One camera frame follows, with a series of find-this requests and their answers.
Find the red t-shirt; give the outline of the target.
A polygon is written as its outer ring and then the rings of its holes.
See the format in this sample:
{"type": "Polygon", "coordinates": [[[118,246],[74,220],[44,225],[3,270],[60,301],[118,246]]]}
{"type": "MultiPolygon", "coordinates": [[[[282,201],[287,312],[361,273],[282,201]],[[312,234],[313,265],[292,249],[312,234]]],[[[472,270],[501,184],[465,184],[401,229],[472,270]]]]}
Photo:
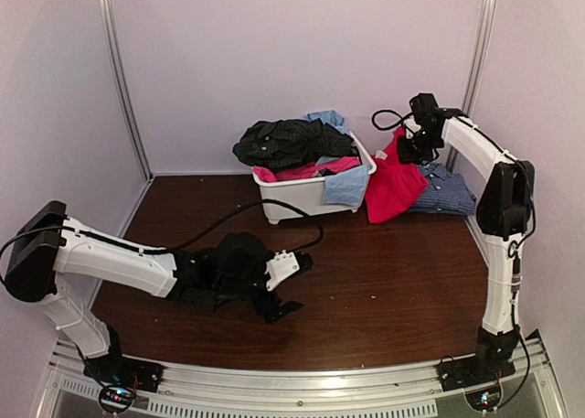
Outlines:
{"type": "Polygon", "coordinates": [[[399,162],[398,142],[404,135],[398,129],[392,141],[372,155],[377,170],[370,176],[365,193],[370,224],[384,223],[407,211],[429,185],[416,165],[399,162]]]}

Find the black striped shirt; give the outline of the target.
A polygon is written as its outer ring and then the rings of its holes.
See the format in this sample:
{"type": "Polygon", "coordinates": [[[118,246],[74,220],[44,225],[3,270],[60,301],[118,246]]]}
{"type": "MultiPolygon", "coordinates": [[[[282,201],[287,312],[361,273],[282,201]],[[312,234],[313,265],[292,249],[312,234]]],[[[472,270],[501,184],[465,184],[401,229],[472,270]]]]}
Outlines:
{"type": "Polygon", "coordinates": [[[246,166],[271,171],[305,166],[323,156],[357,156],[354,139],[320,119],[258,121],[233,145],[232,153],[246,166]]]}

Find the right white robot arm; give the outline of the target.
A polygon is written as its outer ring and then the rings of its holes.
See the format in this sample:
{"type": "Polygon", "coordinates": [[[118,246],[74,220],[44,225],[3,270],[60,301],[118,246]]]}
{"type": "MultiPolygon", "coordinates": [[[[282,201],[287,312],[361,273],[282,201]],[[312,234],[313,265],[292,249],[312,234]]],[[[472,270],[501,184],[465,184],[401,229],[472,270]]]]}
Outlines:
{"type": "Polygon", "coordinates": [[[536,229],[535,168],[480,130],[461,110],[442,108],[431,93],[409,101],[400,124],[399,161],[422,165],[446,145],[453,147],[485,182],[475,219],[486,244],[487,300],[469,375],[485,383],[509,361],[519,341],[517,302],[523,245],[536,229]]]}

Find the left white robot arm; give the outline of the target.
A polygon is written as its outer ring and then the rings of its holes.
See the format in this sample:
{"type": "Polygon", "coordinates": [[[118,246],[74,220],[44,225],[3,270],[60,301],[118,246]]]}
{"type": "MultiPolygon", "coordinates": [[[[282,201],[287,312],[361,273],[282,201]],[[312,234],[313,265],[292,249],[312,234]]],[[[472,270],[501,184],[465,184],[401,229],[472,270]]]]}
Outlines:
{"type": "Polygon", "coordinates": [[[197,252],[155,248],[110,237],[50,201],[1,249],[10,258],[1,282],[15,299],[39,306],[69,338],[97,380],[122,385],[138,370],[121,350],[115,329],[100,321],[66,282],[68,273],[125,285],[181,305],[212,310],[232,301],[252,302],[268,324],[302,308],[283,302],[277,288],[313,266],[303,249],[273,252],[247,232],[226,235],[197,252]]]}

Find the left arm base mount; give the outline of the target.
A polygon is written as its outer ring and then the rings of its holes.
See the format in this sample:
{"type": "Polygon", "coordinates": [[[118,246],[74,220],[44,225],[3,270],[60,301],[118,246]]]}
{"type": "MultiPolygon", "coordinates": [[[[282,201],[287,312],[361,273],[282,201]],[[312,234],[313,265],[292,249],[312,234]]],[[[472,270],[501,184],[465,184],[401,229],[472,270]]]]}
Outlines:
{"type": "Polygon", "coordinates": [[[157,393],[164,368],[161,364],[122,357],[86,359],[83,374],[100,385],[124,387],[132,391],[157,393]]]}

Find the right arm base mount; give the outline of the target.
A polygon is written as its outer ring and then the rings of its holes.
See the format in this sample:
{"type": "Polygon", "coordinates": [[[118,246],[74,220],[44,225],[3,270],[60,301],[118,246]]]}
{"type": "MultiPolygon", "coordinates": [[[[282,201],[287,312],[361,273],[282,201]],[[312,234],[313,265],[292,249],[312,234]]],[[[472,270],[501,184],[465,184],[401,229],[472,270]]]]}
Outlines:
{"type": "Polygon", "coordinates": [[[499,379],[516,373],[511,361],[504,361],[494,367],[485,366],[478,357],[455,359],[445,356],[435,367],[443,391],[467,389],[485,383],[495,383],[499,379]]]}

